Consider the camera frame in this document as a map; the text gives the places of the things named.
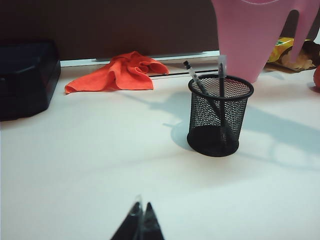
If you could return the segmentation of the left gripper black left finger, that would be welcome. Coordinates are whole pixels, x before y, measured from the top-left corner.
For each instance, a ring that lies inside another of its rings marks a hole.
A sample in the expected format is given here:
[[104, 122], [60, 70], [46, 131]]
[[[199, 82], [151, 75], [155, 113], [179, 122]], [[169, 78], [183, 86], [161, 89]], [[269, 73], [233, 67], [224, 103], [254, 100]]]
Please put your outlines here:
[[140, 240], [143, 216], [142, 197], [141, 195], [137, 195], [126, 217], [111, 237], [111, 240]]

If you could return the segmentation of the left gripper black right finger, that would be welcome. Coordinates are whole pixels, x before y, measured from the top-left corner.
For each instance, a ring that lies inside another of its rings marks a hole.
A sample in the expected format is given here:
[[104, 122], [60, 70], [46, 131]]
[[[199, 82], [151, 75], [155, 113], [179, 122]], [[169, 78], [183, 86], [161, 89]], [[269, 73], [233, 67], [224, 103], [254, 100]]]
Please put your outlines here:
[[147, 203], [146, 210], [143, 215], [143, 220], [141, 225], [141, 239], [142, 240], [164, 240], [165, 239], [151, 202]]

